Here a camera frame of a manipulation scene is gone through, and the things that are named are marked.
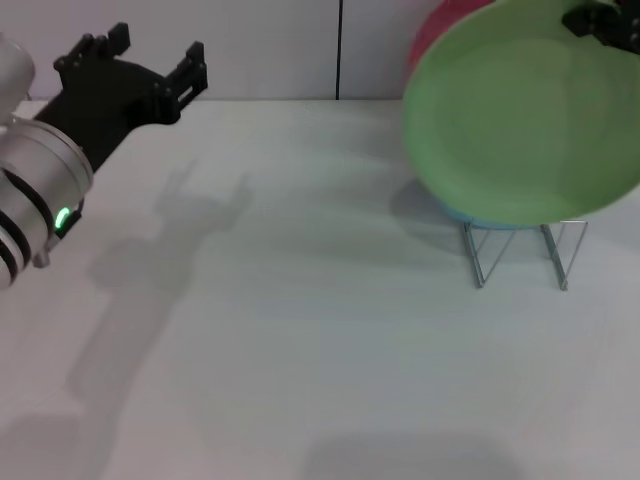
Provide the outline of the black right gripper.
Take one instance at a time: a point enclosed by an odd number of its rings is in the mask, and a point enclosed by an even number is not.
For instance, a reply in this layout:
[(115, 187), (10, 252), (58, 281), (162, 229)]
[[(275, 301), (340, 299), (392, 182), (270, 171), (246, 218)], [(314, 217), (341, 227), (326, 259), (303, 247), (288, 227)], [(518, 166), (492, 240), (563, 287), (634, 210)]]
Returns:
[(605, 46), (639, 53), (639, 0), (582, 2), (561, 22), (576, 37), (591, 35)]

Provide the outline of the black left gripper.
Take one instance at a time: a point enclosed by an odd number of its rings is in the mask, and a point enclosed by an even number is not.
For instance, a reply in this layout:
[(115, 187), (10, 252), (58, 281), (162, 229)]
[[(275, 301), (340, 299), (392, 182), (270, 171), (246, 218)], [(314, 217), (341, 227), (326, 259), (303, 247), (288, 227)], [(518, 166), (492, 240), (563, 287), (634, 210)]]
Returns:
[(171, 125), (207, 89), (205, 47), (194, 42), (167, 76), (114, 59), (131, 46), (129, 25), (84, 34), (55, 60), (62, 89), (35, 119), (68, 136), (96, 172), (125, 138), (145, 125)]

